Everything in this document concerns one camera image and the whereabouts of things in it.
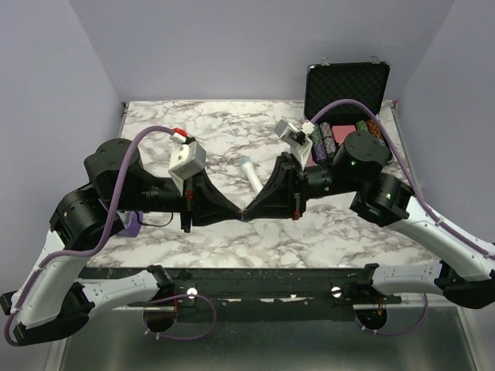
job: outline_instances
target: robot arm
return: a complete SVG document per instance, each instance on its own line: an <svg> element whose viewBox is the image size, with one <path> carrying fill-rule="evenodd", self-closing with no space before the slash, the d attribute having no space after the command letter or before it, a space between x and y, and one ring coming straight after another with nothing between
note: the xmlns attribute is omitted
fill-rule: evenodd
<svg viewBox="0 0 495 371"><path fill-rule="evenodd" d="M142 167L138 142L156 130L171 134L177 143L170 179L157 178ZM0 298L9 315L8 341L28 345L62 339L99 312L176 293L176 285L160 266L104 284L77 282L90 257L103 248L109 236L124 229L116 210L180 213L181 228L189 232L191 226L223 220L297 220L306 211L308 199L356 192L350 208L359 216L409 236L442 260L410 267L368 264L347 280L337 304L376 303L378 298L401 292L443 294L468 308L482 308L495 301L493 260L429 218L408 185L381 173L390 152L377 145L372 134L352 133L332 164L304 168L311 146L310 125L299 131L282 122L276 131L293 153L277 157L271 178L246 209L237 208L214 187L204 171L206 152L186 133L151 127L133 142L114 139L103 143L84 162L90 183L66 195L53 214L46 245L26 283ZM486 250L493 249L457 229ZM13 322L17 343L9 334Z"/></svg>

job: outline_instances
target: cable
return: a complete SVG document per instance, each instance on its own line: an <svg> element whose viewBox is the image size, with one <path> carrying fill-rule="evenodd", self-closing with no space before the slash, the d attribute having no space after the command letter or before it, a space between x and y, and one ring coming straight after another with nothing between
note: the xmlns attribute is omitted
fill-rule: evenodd
<svg viewBox="0 0 495 371"><path fill-rule="evenodd" d="M164 299L157 299L157 300L153 300L153 301L148 301L146 304L160 304L160 303L165 303L167 301L175 301L177 299L184 299L184 298L189 298L189 297L195 297L195 298L202 299L211 308L211 311L212 311L212 314L213 314L213 319L211 321L210 327L205 332L203 332L200 335L189 336L189 337L174 336L174 335L165 335L165 334L163 334L161 332L153 332L153 331L151 331L149 329L148 322L146 321L146 317L143 314L143 319L142 320L143 320L143 323L145 324L145 327L146 327L145 334L151 333L151 334L157 336L157 338L156 338L157 340L158 340L158 337L159 337L159 338L163 338L163 339L176 340L176 341L179 341L179 342L193 342L195 340L200 340L200 339L206 338L213 331L213 329L215 328L215 325L217 324L217 310L215 309L215 304L209 298L207 298L206 296L202 296L202 295L199 295L199 294L196 294L196 295L194 295L194 294L181 294L181 295L171 296L170 298L164 298Z"/></svg>
<svg viewBox="0 0 495 371"><path fill-rule="evenodd" d="M359 327L361 327L361 330L363 330L365 332L369 332L370 334L379 335L379 336L405 335L405 334L408 334L409 332L413 332L414 330L416 330L419 326L421 326L423 324L423 322L425 322L426 317L428 317L429 306L428 306L428 297L426 296L426 294L423 294L423 301L425 302L423 314L421 315L419 320L413 326L411 326L410 328L407 328L405 330L396 331L396 332L382 332L382 331L378 331L378 330L372 330L371 328L368 328L365 325L363 325L363 323L361 322L359 317L357 317L356 311L354 312L354 320L359 325Z"/></svg>
<svg viewBox="0 0 495 371"><path fill-rule="evenodd" d="M364 104L362 104L361 102L357 101L357 100L354 100L354 99L341 99L341 100L336 100L330 104L327 104L324 108L322 108L312 119L311 119L311 122L313 124L316 124L316 122L324 115L326 114L328 111L332 110L333 108L337 107L337 106L340 106L342 104L351 104L353 106L357 106L359 107L361 110L363 110L369 117L371 120L373 120L377 125L378 127L380 128L381 130L381 133L383 134L383 136L385 137L385 139L387 140L388 144L390 145L390 149L392 151L392 153L394 154L395 158L397 159L397 162L399 163L399 165L401 166L402 168L402 171L404 172L405 174L405 177L407 178L407 180L409 181L409 184L411 185L412 189L415 191L415 196L416 198L418 199L419 201L419 204L422 206L423 210L427 212L428 215L430 215L430 217L435 221L436 224L438 224L439 226L441 226L444 230L446 230L447 232L449 232L451 235L453 235L454 237L456 237L458 240L461 240L462 242L464 242L466 245L468 245L469 247L471 247L472 249L476 250L477 252L483 254L484 257L486 258L489 258L489 259L492 259L492 260L495 260L495 255L492 255L490 254L489 251L483 249L481 246L479 246L477 243L474 243L473 241L471 241L470 239L468 239L467 237L464 237L461 233L457 232L455 229L453 229L451 226L449 226L447 223L443 222L442 219L440 218L440 216L437 216L433 210L430 208L430 206L428 205L428 203L425 201L425 199L423 198L421 192L419 191L419 187L416 185L416 182L414 180L414 178L412 177L412 175L409 173L408 171L408 167L405 163L405 160L401 157L401 155L399 154L398 150L396 149L396 147L394 146L394 142L392 141L392 139L390 138L390 135L388 135L387 131L385 131L385 128L383 126L383 124L380 122L380 120L378 120L378 117L376 117L373 112L370 111L370 109L368 107L366 107Z"/></svg>
<svg viewBox="0 0 495 371"><path fill-rule="evenodd" d="M138 224L140 226L157 226L157 227L164 227L164 226L168 226L172 221L173 221L173 213L172 215L170 216L170 219L167 223L165 224L148 224L148 223L145 223L141 220L141 215L139 215L139 211L134 211L134 213L136 214L136 220L138 221Z"/></svg>
<svg viewBox="0 0 495 371"><path fill-rule="evenodd" d="M63 250L63 251L57 251L55 253L51 253L47 255L41 262L39 263L39 266L37 270L33 271L29 279L27 280L26 284L24 285L24 288L22 289L22 292L19 296L19 299L17 303L15 304L15 307L11 309L11 314L7 317L7 322L5 323L3 335L5 337L5 341L12 346L19 346L17 342L12 340L10 337L10 327L12 323L14 322L15 314L19 310L19 308L22 307L22 304L24 304L24 301L26 300L27 295L32 289L32 286L36 282L36 279L40 275L40 273L43 271L43 269L48 265L49 262L51 262L53 259L56 259L58 257L92 257L96 254L98 254L105 244L108 241L108 238L110 237L110 232L113 224L113 219L115 217L115 214L117 212L117 206L118 206L118 200L120 199L121 192L122 192L122 186L124 185L124 180L125 180L125 174L127 173L127 169L129 167L129 164L131 163L131 157L134 154L135 149L138 147L139 142L148 134L154 132L154 131L161 131L166 134L174 135L174 130L170 128L166 128L163 126L150 126L144 130L142 130L136 138L134 138L129 145L129 148L125 152L124 159L122 160L121 163L121 168L118 171L117 175L117 181L115 182L115 187L114 187L114 193L111 197L111 202L110 202L110 207L108 208L108 214L107 214L107 220L104 224L104 229L103 233L101 234L101 238L98 241L98 244L94 249L92 250L87 250L87 251L74 251L74 250Z"/></svg>

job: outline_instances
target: black wire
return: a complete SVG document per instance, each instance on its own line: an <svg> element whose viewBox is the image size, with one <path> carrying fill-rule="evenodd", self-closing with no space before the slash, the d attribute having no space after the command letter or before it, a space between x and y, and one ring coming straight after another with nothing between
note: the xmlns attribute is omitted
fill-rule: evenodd
<svg viewBox="0 0 495 371"><path fill-rule="evenodd" d="M139 215L139 211L134 211L134 213L136 214L136 219L138 221L138 224L141 226L158 226L158 227L168 226L173 220L173 213L172 213L172 215L170 216L170 220L165 224L162 224L162 225L160 225L160 224L148 224L148 223L145 223L141 220L141 216Z"/></svg>

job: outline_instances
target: table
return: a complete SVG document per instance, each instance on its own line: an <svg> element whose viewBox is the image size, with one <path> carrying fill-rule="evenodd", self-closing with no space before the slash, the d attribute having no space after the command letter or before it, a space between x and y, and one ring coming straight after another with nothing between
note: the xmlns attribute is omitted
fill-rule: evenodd
<svg viewBox="0 0 495 371"><path fill-rule="evenodd" d="M391 112L382 104L379 117L402 152ZM250 156L262 182L275 158L288 145L273 132L280 119L304 121L300 101L166 101L130 104L123 138L133 139L150 125L183 128L207 150L207 173L233 203L246 206L254 192L241 173L238 160ZM139 145L145 168L169 176L171 142L154 133ZM385 168L401 179L394 160ZM165 228L144 227L137 238L112 237L90 267L362 267L367 263L419 264L435 257L409 238L362 220L348 209L353 193L310 200L303 218L293 220L235 220L193 227L186 234L179 218ZM145 222L163 224L170 214L153 213Z"/></svg>

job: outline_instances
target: gray floor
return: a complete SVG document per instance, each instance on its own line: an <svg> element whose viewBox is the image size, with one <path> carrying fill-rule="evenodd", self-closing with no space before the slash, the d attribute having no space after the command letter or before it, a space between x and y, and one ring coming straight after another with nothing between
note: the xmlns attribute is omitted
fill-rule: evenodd
<svg viewBox="0 0 495 371"><path fill-rule="evenodd" d="M419 308L389 315L389 330L414 323ZM206 324L179 324L192 335ZM63 370L444 370L475 369L456 308L432 308L417 331L383 338L353 322L220 323L199 342L144 335L142 313L111 311L93 319L67 343Z"/></svg>

